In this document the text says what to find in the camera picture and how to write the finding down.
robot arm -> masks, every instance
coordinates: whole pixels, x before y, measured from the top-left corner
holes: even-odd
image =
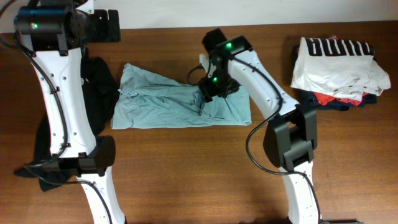
[[[315,112],[299,105],[281,89],[262,66],[257,53],[244,37],[227,40],[216,29],[207,33],[203,44],[210,58],[207,60],[204,55],[200,55],[206,77],[200,80],[199,87],[205,99],[211,101],[214,96],[226,97],[227,94],[236,92],[240,84],[257,104],[265,119],[279,110],[267,126],[264,150],[272,164],[281,172],[304,173],[312,183],[313,150],[317,146]],[[282,105],[279,103],[279,96],[282,97]],[[289,123],[296,126],[289,129]],[[289,200],[290,221],[293,224],[318,223],[315,197],[307,180],[297,174],[284,175],[283,178]]]
[[[22,7],[15,18],[20,48],[39,78],[52,133],[53,159],[32,168],[69,170],[79,181],[92,183],[83,189],[94,222],[123,224],[126,218],[112,180],[114,139],[92,133],[80,77],[85,44],[120,41],[118,12],[94,11],[94,0],[79,2],[84,1],[41,0],[38,7],[36,1]]]

wooden table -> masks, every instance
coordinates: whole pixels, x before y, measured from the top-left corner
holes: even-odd
[[[90,44],[119,81],[125,63],[184,82],[205,50],[212,28],[122,30],[122,42]],[[392,89],[376,105],[318,112],[314,184],[326,220],[367,224],[398,222],[398,21],[224,27],[244,35],[284,90],[291,89],[292,47],[300,37],[366,41],[390,74]],[[43,193],[37,180],[12,172],[32,159],[44,102],[32,66],[18,50],[0,49],[0,223],[92,223],[79,186]],[[196,72],[194,79],[203,76]],[[253,124],[186,129],[128,129],[103,134],[117,145],[113,180],[129,223],[274,223],[287,216],[280,177],[264,173],[246,155],[247,134],[263,117],[252,103]],[[262,150],[264,129],[251,142],[254,155],[271,167]]]

black cable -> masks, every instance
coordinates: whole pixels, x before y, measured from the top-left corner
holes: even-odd
[[[210,74],[211,58],[213,57],[214,54],[216,54],[216,53],[218,53],[218,52],[219,52],[218,50],[212,50],[212,51],[209,53],[209,66],[207,67],[207,72],[206,72],[206,76],[205,76],[205,77],[207,77],[207,76]],[[191,74],[193,71],[195,71],[196,69],[198,69],[199,66],[201,66],[201,68],[203,68],[202,65],[198,65],[196,68],[192,69],[192,70],[190,71],[190,73],[188,74],[188,77],[187,77],[187,83],[188,83],[188,84],[192,85],[192,84],[190,83],[190,81],[189,81],[190,74]]]
[[[261,122],[259,125],[257,125],[257,127],[255,127],[255,128],[249,133],[248,137],[246,138],[246,152],[247,152],[247,154],[248,154],[250,160],[252,160],[252,162],[253,162],[258,168],[260,168],[260,169],[263,170],[264,172],[267,172],[268,174],[281,175],[281,176],[283,176],[283,175],[294,175],[294,174],[301,175],[301,176],[307,181],[308,185],[310,186],[310,189],[311,189],[311,191],[312,191],[312,195],[313,195],[314,200],[315,200],[315,204],[317,205],[317,210],[318,210],[318,211],[317,211],[317,212],[318,212],[318,223],[321,223],[321,211],[320,211],[320,206],[319,206],[318,198],[317,198],[317,195],[316,195],[316,193],[315,193],[315,189],[314,189],[314,187],[313,187],[313,185],[312,185],[312,183],[311,183],[311,180],[308,178],[307,174],[305,174],[305,173],[303,173],[303,172],[297,172],[297,171],[293,171],[293,172],[276,172],[276,171],[272,171],[272,170],[266,169],[265,167],[263,167],[262,165],[260,165],[260,163],[258,163],[258,162],[254,159],[254,157],[252,156],[252,154],[250,153],[249,142],[250,142],[251,137],[253,136],[253,134],[254,134],[256,131],[258,131],[258,129],[262,128],[262,127],[263,127],[266,123],[268,123],[272,118],[274,118],[275,116],[277,116],[277,115],[279,114],[280,110],[282,109],[282,105],[283,105],[284,100],[283,100],[283,97],[282,97],[282,95],[280,94],[279,90],[278,90],[277,87],[274,85],[274,83],[271,82],[271,81],[269,80],[269,78],[268,78],[267,76],[265,76],[259,69],[257,69],[256,67],[252,66],[251,64],[249,64],[249,63],[247,63],[247,62],[244,62],[244,61],[242,61],[242,60],[236,58],[236,57],[233,56],[233,55],[229,55],[229,57],[230,57],[231,60],[235,60],[235,61],[237,61],[237,62],[239,62],[239,63],[241,63],[241,64],[243,64],[243,65],[249,67],[250,69],[252,69],[253,72],[257,72],[258,74],[260,74],[260,75],[270,84],[270,86],[274,89],[274,91],[276,92],[276,94],[277,94],[277,96],[278,96],[277,99],[279,100],[279,101],[278,101],[278,105],[279,105],[279,106],[278,106],[277,110],[276,110],[271,116],[269,116],[265,121],[263,121],[263,122]]]
[[[40,164],[31,164],[31,165],[29,165],[31,168],[42,167],[42,166],[44,166],[46,164],[49,164],[49,163],[51,163],[53,161],[56,161],[65,152],[66,148],[68,147],[67,122],[66,122],[66,119],[65,119],[65,113],[63,112],[63,109],[62,109],[60,98],[59,98],[58,93],[57,93],[57,89],[54,87],[54,85],[51,82],[49,76],[43,71],[43,69],[40,67],[40,65],[37,64],[37,62],[33,59],[32,52],[19,42],[18,37],[17,37],[17,32],[14,33],[14,41],[17,44],[17,46],[22,50],[24,55],[29,59],[29,61],[32,63],[32,65],[43,76],[43,79],[49,85],[51,94],[55,98],[55,102],[57,103],[57,108],[58,108],[59,113],[60,113],[60,118],[61,118],[61,123],[62,123],[62,128],[63,128],[63,143],[61,144],[60,150],[58,151],[57,155],[53,156],[51,158],[51,160],[49,160],[49,161],[45,161],[45,162],[40,163]]]
[[[3,15],[3,13],[7,10],[7,8],[10,6],[10,5],[12,5],[14,2],[16,2],[17,0],[10,0],[10,1],[8,1],[1,9],[0,9],[0,18],[2,17],[2,15]],[[11,45],[11,44],[8,44],[5,40],[3,40],[1,37],[0,37],[0,43],[2,43],[4,46],[6,46],[6,47],[8,47],[8,48],[11,48],[11,49],[16,49],[16,48],[18,48],[18,46],[16,46],[16,45]]]
[[[229,81],[228,86],[227,86],[226,89],[225,89],[223,98],[226,98],[226,96],[228,96],[228,94],[229,94],[229,88],[231,88],[232,83],[234,83],[234,82],[235,82],[235,80],[234,80],[233,78]]]
[[[111,218],[111,212],[109,211],[109,208],[105,202],[105,199],[102,197],[101,192],[95,187],[94,183],[91,183],[87,180],[79,180],[79,181],[69,181],[69,182],[65,182],[65,183],[57,183],[57,182],[52,182],[49,180],[46,180],[45,178],[41,177],[39,174],[36,174],[28,164],[24,164],[25,169],[30,172],[32,175],[34,175],[35,177],[39,178],[41,181],[46,182],[48,184],[51,185],[58,185],[58,186],[62,186],[62,185],[74,185],[74,184],[86,184],[89,185],[98,195],[99,199],[101,200],[102,204],[104,205],[104,208],[106,210],[106,214],[108,216],[108,220],[109,220],[109,224],[112,224],[112,218]]]
[[[202,66],[202,65],[198,65],[198,66],[196,66],[195,68],[193,68],[192,70],[190,70],[190,71],[188,72],[188,75],[187,75],[187,83],[188,83],[189,85],[196,85],[196,84],[192,84],[192,83],[190,82],[190,77],[191,77],[191,73],[192,73],[193,71],[195,71],[195,70],[198,70],[198,69],[203,69],[203,66]]]

